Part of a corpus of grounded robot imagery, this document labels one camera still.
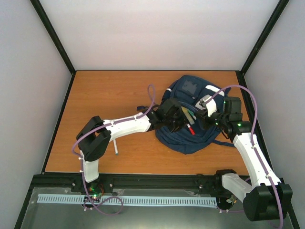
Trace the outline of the red capped white marker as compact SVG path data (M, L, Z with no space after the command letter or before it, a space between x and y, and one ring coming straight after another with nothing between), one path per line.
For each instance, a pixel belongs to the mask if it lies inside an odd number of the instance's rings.
M195 135L195 131L193 130L193 128L191 127L190 124L187 124L187 127L189 129L189 131L191 132L192 135Z

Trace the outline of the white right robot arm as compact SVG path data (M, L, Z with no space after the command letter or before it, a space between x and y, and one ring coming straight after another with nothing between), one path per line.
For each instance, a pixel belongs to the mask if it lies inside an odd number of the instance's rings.
M241 100L226 97L223 111L217 109L210 95L199 101L202 107L195 113L205 128L218 127L239 151L249 174L250 183L235 172L222 171L221 185L234 194L243 204L244 213L250 221L284 220L292 198L292 189L276 176L264 157L253 134L253 125L243 120Z

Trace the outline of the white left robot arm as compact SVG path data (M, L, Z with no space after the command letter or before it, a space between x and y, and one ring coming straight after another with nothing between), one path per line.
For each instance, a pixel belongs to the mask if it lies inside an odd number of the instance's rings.
M72 147L79 149L80 172L84 176L82 186L94 192L99 186L99 160L105 154L108 144L117 138L135 133L145 133L167 127L178 131L186 126L187 119L181 104L176 99L168 99L161 105L142 107L139 113L120 119L102 120L94 116L77 135Z

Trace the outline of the navy blue student backpack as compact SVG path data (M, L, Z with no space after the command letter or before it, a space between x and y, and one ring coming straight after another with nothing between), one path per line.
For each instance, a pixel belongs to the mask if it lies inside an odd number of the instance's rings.
M177 81L173 82L164 92L162 101L169 98L177 99L182 107L195 113L199 111L195 104L205 95L213 96L221 88L205 79L197 76L184 75ZM232 143L221 142L216 140L221 130L212 126L209 129L204 129L201 121L195 120L191 125L195 131L192 135L188 127L184 127L177 132L170 132L167 127L162 127L155 131L157 139L166 147L183 153L193 154L201 149L206 148L211 143L234 147Z

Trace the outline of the green capped white marker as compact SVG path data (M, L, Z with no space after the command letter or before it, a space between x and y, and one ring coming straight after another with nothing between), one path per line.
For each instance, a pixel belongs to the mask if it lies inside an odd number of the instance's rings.
M117 142L116 140L114 139L113 140L113 145L114 145L114 151L115 151L115 155L119 155L119 151L118 151L118 146L117 146Z

